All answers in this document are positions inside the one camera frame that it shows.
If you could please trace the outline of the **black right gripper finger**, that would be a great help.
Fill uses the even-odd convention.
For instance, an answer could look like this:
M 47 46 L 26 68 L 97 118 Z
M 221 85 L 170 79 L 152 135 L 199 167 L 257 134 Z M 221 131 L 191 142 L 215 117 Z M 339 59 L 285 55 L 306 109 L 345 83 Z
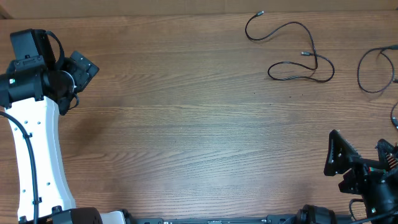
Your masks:
M 359 164 L 361 159 L 355 148 L 342 137 L 339 131 L 334 129 L 329 133 L 328 154 L 323 171 L 326 176 L 344 174 Z
M 397 146 L 393 146 L 385 139 L 378 140 L 376 149 L 379 162 L 386 170 L 392 170 L 397 167 Z

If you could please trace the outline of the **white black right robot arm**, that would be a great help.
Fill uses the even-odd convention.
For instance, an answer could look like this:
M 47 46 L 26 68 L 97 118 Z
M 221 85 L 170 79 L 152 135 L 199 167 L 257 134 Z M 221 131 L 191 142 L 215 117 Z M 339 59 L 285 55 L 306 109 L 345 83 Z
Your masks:
M 397 147 L 380 139 L 375 149 L 378 160 L 363 158 L 339 131 L 329 133 L 325 176 L 343 175 L 338 186 L 342 193 L 360 195 L 349 206 L 362 202 L 366 218 L 356 219 L 353 213 L 337 215 L 324 207 L 305 205 L 293 223 L 397 223 Z

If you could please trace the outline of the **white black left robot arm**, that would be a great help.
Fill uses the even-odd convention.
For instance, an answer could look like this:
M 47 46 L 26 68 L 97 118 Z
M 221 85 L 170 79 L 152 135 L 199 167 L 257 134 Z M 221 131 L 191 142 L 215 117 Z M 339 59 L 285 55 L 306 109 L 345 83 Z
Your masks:
M 19 223 L 131 223 L 127 211 L 78 208 L 63 168 L 60 116 L 78 106 L 78 94 L 98 73 L 79 52 L 54 55 L 49 30 L 10 35 L 15 59 L 1 75 L 1 116 L 8 119 L 19 173 Z

